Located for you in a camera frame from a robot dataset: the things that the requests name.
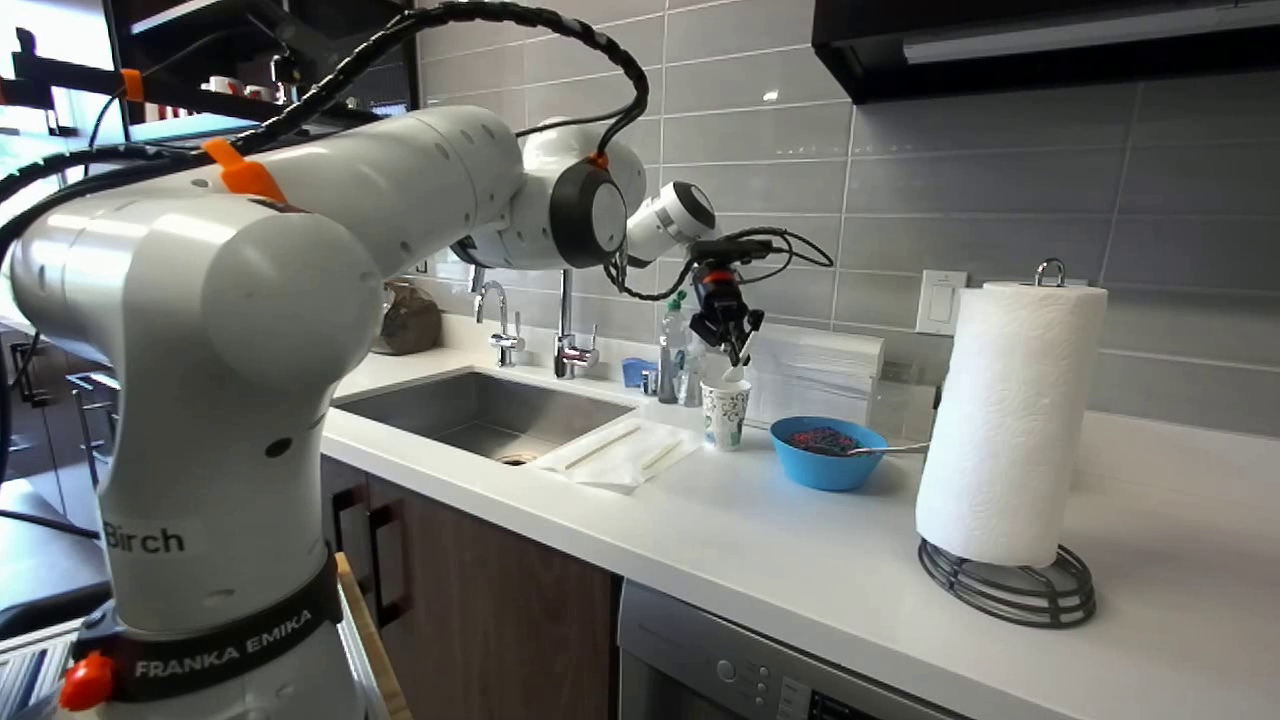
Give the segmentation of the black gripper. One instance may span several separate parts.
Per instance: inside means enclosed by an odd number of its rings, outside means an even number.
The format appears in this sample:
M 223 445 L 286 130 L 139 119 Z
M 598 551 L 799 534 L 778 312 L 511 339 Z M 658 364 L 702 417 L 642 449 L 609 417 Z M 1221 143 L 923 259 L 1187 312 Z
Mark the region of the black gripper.
M 691 355 L 697 368 L 749 368 L 754 334 L 763 325 L 763 312 L 754 310 L 742 292 L 738 268 L 702 268 L 697 271 L 697 316 L 691 316 Z

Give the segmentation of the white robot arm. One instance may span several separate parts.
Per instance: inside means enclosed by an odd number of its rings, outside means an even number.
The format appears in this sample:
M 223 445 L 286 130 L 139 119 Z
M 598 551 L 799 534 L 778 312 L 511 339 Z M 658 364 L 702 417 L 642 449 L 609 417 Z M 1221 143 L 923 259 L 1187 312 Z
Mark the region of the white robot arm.
M 645 268 L 715 229 L 598 130 L 522 136 L 419 108 L 40 214 L 18 310 L 121 385 L 102 534 L 112 601 L 80 628 L 56 720 L 363 720 L 321 520 L 331 389 L 371 354 L 385 285 L 463 242 L 490 268 Z

